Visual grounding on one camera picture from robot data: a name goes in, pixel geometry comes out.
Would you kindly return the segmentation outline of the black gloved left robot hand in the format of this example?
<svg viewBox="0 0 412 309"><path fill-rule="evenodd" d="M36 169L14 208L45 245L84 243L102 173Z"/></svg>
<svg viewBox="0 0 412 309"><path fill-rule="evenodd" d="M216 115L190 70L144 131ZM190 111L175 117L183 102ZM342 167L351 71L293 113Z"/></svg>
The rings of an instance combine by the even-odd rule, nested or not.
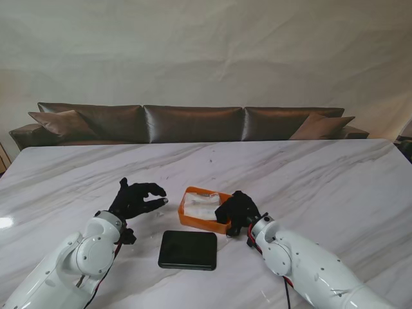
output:
<svg viewBox="0 0 412 309"><path fill-rule="evenodd" d="M155 211L167 203L165 190L156 183L129 185L127 178L123 178L120 180L120 189L108 211L121 220L129 220Z"/></svg>

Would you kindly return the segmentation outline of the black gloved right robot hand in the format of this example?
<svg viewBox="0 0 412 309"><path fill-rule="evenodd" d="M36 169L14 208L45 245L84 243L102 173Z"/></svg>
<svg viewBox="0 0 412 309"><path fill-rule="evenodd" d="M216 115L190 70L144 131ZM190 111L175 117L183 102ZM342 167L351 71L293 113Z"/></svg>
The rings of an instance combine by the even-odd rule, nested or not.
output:
<svg viewBox="0 0 412 309"><path fill-rule="evenodd" d="M239 236L242 228L249 227L261 217L252 198L242 191L235 191L215 210L215 215L220 224L230 221L226 235L231 238Z"/></svg>

